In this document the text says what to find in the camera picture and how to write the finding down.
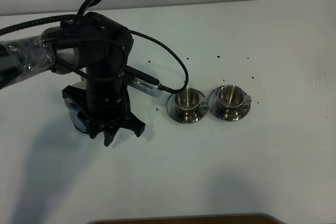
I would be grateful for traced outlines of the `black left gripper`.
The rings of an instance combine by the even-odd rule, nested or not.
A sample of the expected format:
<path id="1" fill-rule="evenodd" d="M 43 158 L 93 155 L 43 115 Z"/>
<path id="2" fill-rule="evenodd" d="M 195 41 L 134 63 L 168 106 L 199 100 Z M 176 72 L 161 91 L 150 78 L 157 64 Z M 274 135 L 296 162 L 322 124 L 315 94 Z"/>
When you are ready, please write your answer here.
<path id="1" fill-rule="evenodd" d="M 145 123 L 132 112 L 127 84 L 124 81 L 124 68 L 113 73 L 112 68 L 101 63 L 87 67 L 86 89 L 67 86 L 62 97 L 69 98 L 78 108 L 78 119 L 94 139 L 104 134 L 104 145 L 109 146 L 119 129 L 131 130 L 139 137 Z"/>

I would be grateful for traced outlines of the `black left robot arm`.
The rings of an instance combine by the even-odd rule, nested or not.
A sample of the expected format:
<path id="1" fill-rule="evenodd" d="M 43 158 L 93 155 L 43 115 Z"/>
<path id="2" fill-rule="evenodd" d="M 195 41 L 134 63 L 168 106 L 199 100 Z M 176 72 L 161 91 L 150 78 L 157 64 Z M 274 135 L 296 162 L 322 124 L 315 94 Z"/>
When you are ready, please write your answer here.
<path id="1" fill-rule="evenodd" d="M 62 90 L 75 128 L 91 138 L 113 141 L 119 129 L 140 136 L 145 124 L 132 112 L 128 84 L 139 72 L 127 66 L 133 46 L 129 30 L 98 13 L 60 15 L 10 26 L 21 29 L 59 22 L 41 35 L 1 42 L 1 88 L 45 71 L 76 73 L 82 81 Z"/>

